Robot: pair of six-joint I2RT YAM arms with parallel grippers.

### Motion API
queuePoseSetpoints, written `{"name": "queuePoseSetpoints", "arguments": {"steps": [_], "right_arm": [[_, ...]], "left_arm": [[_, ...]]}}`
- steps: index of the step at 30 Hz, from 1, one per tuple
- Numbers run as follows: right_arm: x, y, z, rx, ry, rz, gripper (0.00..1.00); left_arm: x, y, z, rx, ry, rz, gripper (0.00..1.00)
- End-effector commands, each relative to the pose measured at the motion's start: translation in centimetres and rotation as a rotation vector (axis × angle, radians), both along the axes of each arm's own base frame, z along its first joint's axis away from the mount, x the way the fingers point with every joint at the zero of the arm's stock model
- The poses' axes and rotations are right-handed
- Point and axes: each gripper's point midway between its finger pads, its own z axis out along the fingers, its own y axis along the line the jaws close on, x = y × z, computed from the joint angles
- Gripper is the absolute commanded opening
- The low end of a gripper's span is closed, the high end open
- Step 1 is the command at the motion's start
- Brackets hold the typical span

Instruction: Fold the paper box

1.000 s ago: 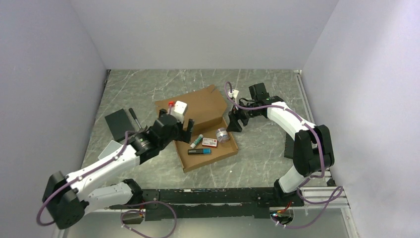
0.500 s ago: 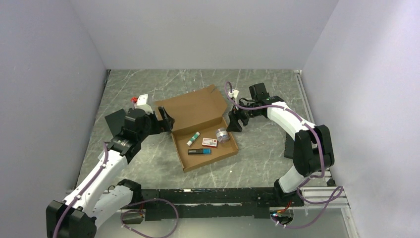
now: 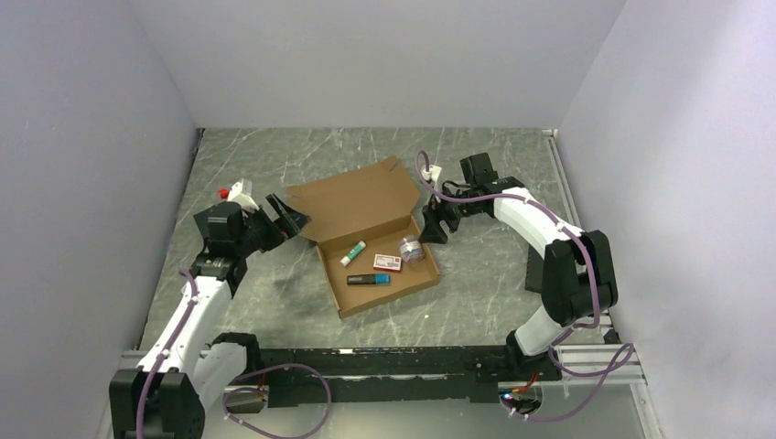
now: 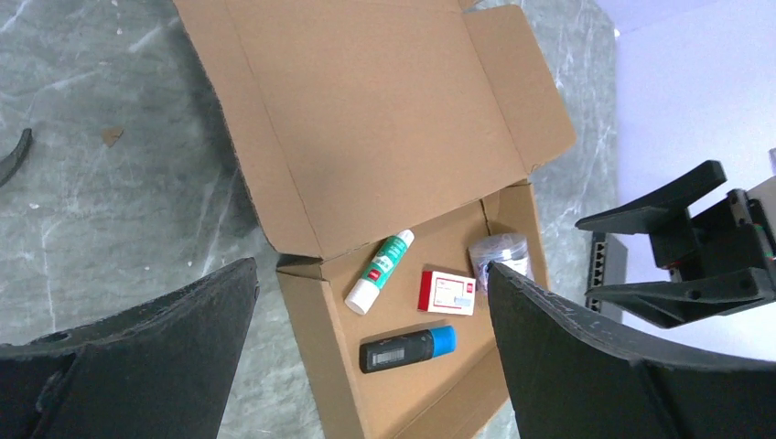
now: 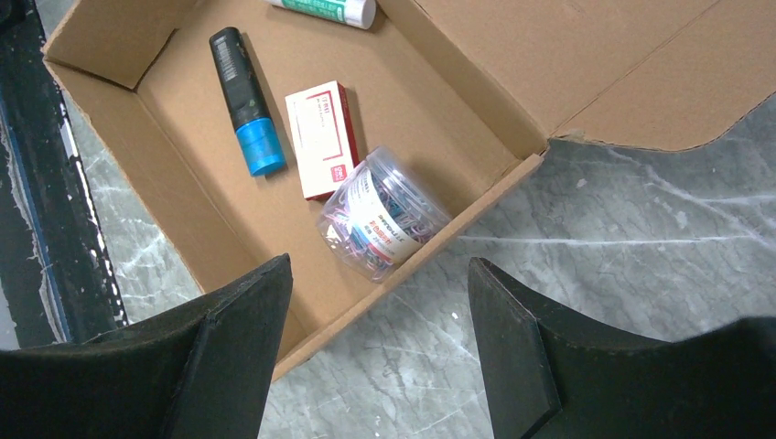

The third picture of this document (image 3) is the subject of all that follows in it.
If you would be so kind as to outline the black blue marker pen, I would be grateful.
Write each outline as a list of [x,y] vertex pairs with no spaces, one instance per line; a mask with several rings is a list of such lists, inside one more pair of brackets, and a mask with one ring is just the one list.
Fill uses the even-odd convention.
[[388,273],[370,273],[349,275],[346,278],[346,285],[387,285],[391,282],[391,276]]

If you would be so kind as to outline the brown cardboard box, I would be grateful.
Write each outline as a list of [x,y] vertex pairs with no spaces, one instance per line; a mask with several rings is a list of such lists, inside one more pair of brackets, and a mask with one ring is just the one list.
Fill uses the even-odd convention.
[[[403,263],[387,285],[346,285],[349,275],[370,274],[376,254],[399,256],[399,240],[419,235],[413,211],[420,191],[395,156],[360,169],[286,189],[287,205],[310,217],[301,236],[315,242],[339,317],[345,318],[439,284],[441,272],[428,248],[415,264]],[[367,246],[347,267],[340,259],[359,241]]]

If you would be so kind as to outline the green white glue stick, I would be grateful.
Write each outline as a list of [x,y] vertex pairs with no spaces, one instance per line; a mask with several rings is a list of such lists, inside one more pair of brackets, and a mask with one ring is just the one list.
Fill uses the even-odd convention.
[[347,267],[350,265],[366,248],[367,244],[365,241],[359,241],[356,243],[346,255],[344,255],[340,260],[340,264],[343,267]]

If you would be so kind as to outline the small red white box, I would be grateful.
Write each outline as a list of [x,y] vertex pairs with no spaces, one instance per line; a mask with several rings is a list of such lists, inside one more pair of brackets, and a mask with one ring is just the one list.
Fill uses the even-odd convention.
[[372,268],[378,271],[399,273],[402,271],[403,259],[400,256],[385,254],[376,254],[373,259]]

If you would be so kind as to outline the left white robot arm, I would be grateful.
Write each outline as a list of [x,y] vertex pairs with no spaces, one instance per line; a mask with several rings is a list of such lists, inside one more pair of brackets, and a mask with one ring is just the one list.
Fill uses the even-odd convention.
[[296,237],[308,215],[274,194],[271,219],[236,189],[195,214],[203,247],[189,268],[181,299],[157,341],[137,365],[119,369],[109,384],[116,438],[200,438],[208,409],[234,379],[256,381],[263,359],[256,336],[225,333],[206,344],[247,273],[247,260]]

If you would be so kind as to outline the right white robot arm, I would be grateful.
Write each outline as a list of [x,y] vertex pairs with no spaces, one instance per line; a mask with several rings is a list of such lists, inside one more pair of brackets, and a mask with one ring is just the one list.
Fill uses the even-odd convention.
[[539,254],[541,304],[508,336],[504,367],[525,380],[540,365],[539,355],[578,327],[595,328],[603,311],[618,301],[607,236],[585,231],[539,202],[516,177],[500,177],[486,153],[461,159],[464,183],[439,179],[427,153],[415,156],[415,170],[431,196],[422,208],[423,244],[447,243],[461,220],[485,214],[517,232]]

